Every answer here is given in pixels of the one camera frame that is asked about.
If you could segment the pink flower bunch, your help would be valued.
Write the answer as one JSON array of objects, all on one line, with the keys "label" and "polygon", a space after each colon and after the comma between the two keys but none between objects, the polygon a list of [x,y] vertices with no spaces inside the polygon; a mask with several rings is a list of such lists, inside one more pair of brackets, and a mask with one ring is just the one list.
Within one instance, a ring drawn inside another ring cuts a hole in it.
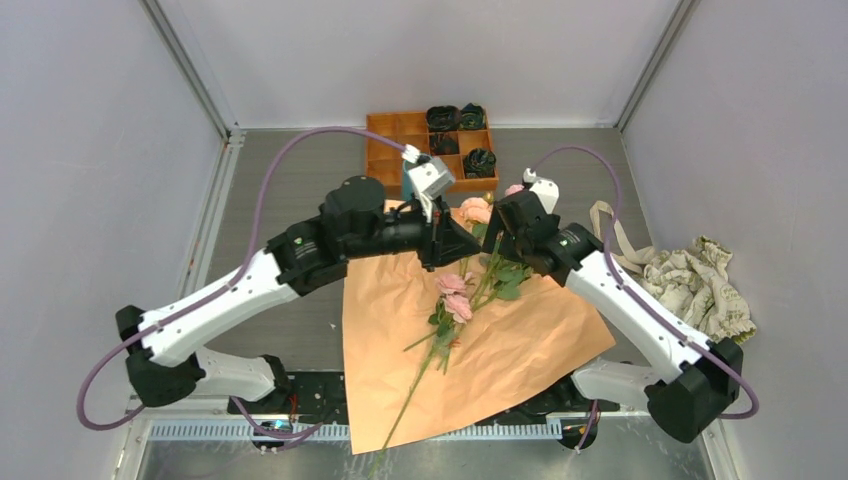
[{"label": "pink flower bunch", "polygon": [[508,260],[499,254],[481,254],[478,256],[478,261],[482,266],[480,272],[472,270],[472,259],[468,257],[459,261],[456,273],[446,273],[473,274],[472,301],[474,315],[471,320],[479,315],[484,307],[495,300],[517,300],[520,297],[520,286],[532,276],[529,267]]}]

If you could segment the green and peach wrapping paper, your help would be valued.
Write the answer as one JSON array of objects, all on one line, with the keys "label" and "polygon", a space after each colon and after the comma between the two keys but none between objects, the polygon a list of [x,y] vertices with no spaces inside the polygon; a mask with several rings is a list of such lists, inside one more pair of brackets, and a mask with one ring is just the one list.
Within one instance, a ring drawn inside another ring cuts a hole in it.
[{"label": "green and peach wrapping paper", "polygon": [[[380,450],[427,346],[435,280],[413,253],[349,263],[343,294],[343,361],[355,453]],[[427,371],[389,447],[448,433],[543,392],[613,347],[600,314],[534,274],[514,301],[495,300],[460,336],[445,374]]]}]

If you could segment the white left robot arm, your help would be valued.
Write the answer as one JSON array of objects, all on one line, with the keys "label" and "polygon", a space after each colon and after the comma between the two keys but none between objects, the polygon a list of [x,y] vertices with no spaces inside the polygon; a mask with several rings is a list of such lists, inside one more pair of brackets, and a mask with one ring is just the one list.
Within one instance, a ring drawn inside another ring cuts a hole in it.
[{"label": "white left robot arm", "polygon": [[116,314],[129,341],[126,369],[145,407],[192,394],[224,395],[269,413],[285,409],[292,388],[272,355],[243,358],[207,343],[249,318],[346,277],[352,259],[413,252],[432,271],[480,251],[442,199],[387,209],[384,186],[351,177],[325,197],[317,216],[295,223],[252,254],[245,269],[158,309],[127,306]]}]

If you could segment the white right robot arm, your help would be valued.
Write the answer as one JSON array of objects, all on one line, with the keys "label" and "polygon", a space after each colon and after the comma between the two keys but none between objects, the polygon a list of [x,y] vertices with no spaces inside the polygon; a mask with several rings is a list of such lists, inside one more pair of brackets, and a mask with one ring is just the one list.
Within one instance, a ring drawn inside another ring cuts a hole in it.
[{"label": "white right robot arm", "polygon": [[685,324],[630,279],[595,235],[559,222],[536,193],[519,191],[495,202],[483,249],[527,265],[587,301],[648,364],[596,358],[556,382],[558,403],[571,411],[591,400],[645,410],[681,443],[727,417],[744,385],[742,348]]}]

